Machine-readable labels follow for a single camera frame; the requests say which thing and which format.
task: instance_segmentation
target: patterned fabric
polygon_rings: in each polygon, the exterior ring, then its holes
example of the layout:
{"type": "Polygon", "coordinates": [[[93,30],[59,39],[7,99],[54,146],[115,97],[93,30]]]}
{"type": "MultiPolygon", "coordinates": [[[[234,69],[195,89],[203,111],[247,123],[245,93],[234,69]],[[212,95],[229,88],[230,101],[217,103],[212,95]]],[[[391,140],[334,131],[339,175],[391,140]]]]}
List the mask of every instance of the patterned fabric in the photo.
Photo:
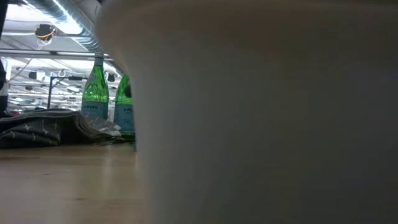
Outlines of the patterned fabric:
{"type": "Polygon", "coordinates": [[[0,148],[99,142],[120,136],[119,127],[79,111],[38,110],[0,119],[0,148]]]}

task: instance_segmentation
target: bottle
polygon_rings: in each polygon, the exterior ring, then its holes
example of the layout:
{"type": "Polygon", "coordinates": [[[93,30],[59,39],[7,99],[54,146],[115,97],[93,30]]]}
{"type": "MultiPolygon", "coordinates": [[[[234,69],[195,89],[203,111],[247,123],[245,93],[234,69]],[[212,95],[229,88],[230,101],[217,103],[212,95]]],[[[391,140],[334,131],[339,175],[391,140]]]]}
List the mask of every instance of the bottle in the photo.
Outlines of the bottle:
{"type": "Polygon", "coordinates": [[[104,76],[104,54],[95,53],[94,67],[87,79],[83,99],[81,102],[81,113],[98,116],[102,119],[108,117],[109,91],[104,76]]]}
{"type": "Polygon", "coordinates": [[[132,109],[131,86],[129,76],[124,75],[115,97],[114,123],[121,127],[124,138],[134,137],[134,112],[132,109]]]}

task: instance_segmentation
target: table surface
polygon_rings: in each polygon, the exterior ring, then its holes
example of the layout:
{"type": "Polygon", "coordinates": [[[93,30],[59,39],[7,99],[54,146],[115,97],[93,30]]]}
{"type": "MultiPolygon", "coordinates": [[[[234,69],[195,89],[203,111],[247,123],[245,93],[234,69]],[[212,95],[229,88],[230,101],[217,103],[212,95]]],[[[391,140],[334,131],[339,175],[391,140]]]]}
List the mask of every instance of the table surface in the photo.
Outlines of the table surface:
{"type": "Polygon", "coordinates": [[[0,150],[0,223],[144,223],[128,144],[0,150]]]}

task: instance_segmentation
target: metal ceiling beam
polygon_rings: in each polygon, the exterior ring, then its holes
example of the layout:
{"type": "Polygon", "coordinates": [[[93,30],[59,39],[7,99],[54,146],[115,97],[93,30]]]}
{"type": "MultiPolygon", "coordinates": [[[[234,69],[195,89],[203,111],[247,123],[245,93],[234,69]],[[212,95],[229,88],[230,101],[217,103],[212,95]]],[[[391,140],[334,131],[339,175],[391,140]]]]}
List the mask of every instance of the metal ceiling beam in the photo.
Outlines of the metal ceiling beam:
{"type": "MultiPolygon", "coordinates": [[[[22,50],[22,49],[0,49],[0,55],[4,57],[19,58],[47,58],[59,60],[94,60],[93,52],[68,52],[56,50],[22,50]]],[[[104,55],[104,60],[111,62],[113,59],[108,54],[104,55]]]]}

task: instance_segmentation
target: bottle neck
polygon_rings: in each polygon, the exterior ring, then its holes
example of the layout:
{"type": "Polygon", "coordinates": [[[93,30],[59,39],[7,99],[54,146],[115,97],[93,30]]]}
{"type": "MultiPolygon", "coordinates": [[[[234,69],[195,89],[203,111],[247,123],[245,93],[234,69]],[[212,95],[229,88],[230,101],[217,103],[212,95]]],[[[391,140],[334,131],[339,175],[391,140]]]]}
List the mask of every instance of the bottle neck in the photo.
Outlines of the bottle neck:
{"type": "Polygon", "coordinates": [[[103,58],[96,57],[95,60],[94,60],[94,65],[101,65],[101,66],[103,66],[103,65],[104,65],[104,59],[103,59],[103,58]]]}

